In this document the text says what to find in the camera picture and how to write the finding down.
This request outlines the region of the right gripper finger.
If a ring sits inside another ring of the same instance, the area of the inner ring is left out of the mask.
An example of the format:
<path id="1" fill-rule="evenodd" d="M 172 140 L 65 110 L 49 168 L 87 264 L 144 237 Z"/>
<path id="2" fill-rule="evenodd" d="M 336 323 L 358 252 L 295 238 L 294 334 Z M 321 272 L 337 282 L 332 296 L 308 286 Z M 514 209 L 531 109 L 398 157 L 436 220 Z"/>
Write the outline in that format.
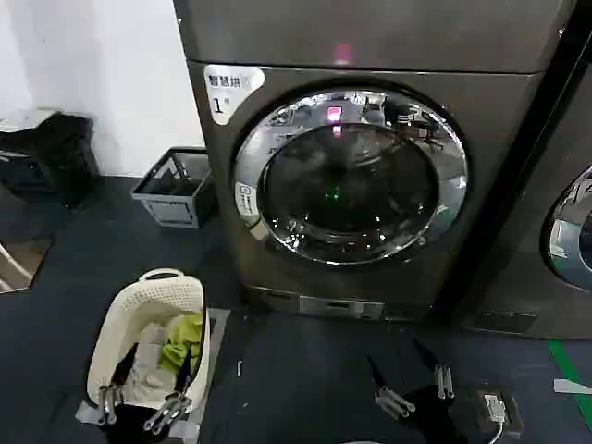
<path id="1" fill-rule="evenodd" d="M 418 338 L 413 338 L 412 342 L 417 349 L 421 360 L 434 375 L 438 397 L 440 399 L 453 399 L 454 388 L 450 365 L 441 362 L 439 358 Z"/>
<path id="2" fill-rule="evenodd" d="M 375 403 L 392 419 L 408 418 L 411 413 L 415 412 L 415 405 L 404 399 L 387 385 L 384 376 L 370 355 L 367 356 L 367 361 L 375 385 Z"/>

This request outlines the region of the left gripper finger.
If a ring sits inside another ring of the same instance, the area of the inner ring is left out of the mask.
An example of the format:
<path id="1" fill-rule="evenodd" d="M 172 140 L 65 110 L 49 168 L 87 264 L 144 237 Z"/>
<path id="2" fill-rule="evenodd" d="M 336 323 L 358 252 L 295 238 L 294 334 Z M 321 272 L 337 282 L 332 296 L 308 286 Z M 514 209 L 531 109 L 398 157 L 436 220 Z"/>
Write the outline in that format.
<path id="1" fill-rule="evenodd" d="M 152 434 L 161 434 L 166 428 L 170 428 L 185 413 L 191 405 L 186 396 L 191 376 L 191 351 L 187 351 L 184 361 L 177 375 L 174 391 L 166 396 L 161 408 L 143 424 L 143 431 Z"/>
<path id="2" fill-rule="evenodd" d="M 110 383 L 99 388 L 99 426 L 112 426 L 117 422 L 116 407 L 124 402 L 123 388 L 134 364 L 139 343 L 132 345 L 124 358 L 116 365 Z"/>

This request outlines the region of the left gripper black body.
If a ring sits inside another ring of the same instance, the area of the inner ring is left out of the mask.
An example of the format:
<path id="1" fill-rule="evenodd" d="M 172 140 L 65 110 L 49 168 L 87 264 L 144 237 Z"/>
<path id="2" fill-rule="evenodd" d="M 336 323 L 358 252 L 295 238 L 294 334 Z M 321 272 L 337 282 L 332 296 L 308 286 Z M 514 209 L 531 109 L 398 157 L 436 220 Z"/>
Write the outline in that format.
<path id="1" fill-rule="evenodd" d="M 120 404 L 115 409 L 117 420 L 113 425 L 103 425 L 102 432 L 107 443 L 149 444 L 149 443 L 192 443 L 198 438 L 200 427 L 182 416 L 160 434 L 143 429 L 144 423 L 156 414 L 156 409 Z"/>

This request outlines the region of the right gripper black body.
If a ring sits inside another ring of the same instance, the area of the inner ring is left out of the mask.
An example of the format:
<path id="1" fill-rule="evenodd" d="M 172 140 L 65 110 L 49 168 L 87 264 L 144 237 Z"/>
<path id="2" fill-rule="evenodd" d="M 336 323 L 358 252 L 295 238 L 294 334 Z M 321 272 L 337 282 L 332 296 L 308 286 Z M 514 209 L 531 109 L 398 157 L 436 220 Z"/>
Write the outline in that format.
<path id="1" fill-rule="evenodd" d="M 417 430 L 426 443 L 468 443 L 466 435 L 455 425 L 450 416 L 453 399 L 441 399 L 438 387 L 424 386 L 406 394 L 406 400 L 415 406 L 409 413 L 406 425 Z"/>

